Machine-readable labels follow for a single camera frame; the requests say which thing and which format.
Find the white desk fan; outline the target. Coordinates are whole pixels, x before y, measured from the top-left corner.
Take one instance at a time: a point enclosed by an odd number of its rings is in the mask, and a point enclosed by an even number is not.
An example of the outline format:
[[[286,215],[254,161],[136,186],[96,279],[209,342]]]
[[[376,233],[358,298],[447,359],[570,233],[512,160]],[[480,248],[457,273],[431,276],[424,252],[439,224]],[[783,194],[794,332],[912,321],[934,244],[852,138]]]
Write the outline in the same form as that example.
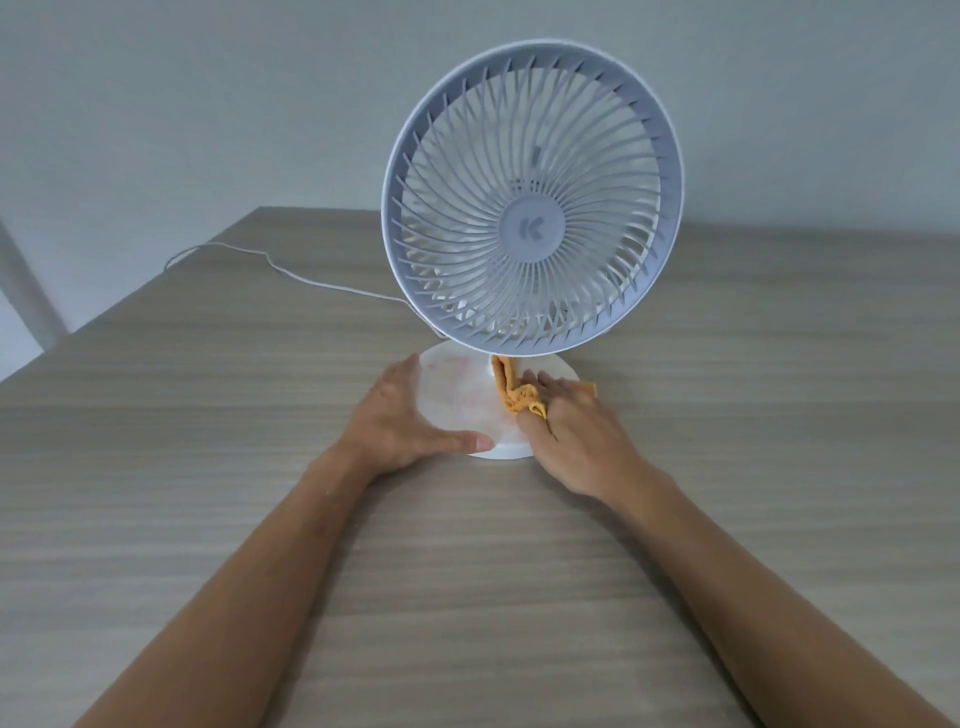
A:
[[[525,369],[579,382],[561,354],[650,292],[686,180],[666,107],[641,75],[570,40],[475,55],[438,80],[395,140],[381,231],[396,282],[440,337],[416,405],[446,431],[532,456],[503,395]]]

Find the person's left forearm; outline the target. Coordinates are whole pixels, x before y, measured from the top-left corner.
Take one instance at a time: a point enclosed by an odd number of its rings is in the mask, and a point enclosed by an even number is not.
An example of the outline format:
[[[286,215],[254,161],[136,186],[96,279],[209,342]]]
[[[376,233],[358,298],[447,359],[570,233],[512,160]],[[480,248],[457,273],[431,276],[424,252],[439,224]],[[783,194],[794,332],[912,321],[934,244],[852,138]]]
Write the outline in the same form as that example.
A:
[[[366,488],[396,465],[336,443],[73,728],[257,728]]]

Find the person's left hand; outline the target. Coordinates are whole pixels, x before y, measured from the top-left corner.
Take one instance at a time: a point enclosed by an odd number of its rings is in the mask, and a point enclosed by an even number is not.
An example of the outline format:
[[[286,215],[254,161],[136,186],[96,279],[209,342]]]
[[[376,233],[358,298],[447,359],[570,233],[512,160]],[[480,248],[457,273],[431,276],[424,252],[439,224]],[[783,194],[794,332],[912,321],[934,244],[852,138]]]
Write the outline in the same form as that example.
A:
[[[420,372],[416,353],[383,370],[355,406],[330,453],[373,480],[432,457],[423,456],[426,431],[472,431],[442,429],[423,416],[417,405]]]

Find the person's right hand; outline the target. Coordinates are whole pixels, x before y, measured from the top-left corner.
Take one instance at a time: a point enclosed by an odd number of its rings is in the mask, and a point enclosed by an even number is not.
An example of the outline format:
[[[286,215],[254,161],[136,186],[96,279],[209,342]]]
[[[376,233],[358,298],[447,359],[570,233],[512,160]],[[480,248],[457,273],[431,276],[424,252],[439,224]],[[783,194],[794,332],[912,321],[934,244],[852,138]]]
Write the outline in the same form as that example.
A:
[[[549,459],[535,460],[567,490],[616,508],[664,474],[637,450],[615,415],[578,382],[526,370],[548,408],[547,422],[558,440]]]

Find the orange cleaning cloth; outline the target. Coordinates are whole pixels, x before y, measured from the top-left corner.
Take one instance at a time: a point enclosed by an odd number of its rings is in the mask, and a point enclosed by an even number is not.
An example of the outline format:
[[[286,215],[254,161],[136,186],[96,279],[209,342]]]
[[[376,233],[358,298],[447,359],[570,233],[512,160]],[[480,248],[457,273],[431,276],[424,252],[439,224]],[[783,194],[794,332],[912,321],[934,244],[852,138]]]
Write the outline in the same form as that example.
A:
[[[503,407],[513,415],[530,411],[546,422],[547,404],[538,386],[521,377],[519,359],[494,354],[489,364]]]

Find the person's right forearm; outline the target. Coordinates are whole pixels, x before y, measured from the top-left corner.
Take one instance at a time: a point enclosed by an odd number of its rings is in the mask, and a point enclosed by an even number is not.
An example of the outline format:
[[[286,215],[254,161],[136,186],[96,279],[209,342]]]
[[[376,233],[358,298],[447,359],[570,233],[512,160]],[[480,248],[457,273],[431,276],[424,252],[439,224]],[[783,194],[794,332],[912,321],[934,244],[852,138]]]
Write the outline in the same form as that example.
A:
[[[671,582],[765,728],[960,728],[662,471],[630,462],[602,472],[601,500]]]

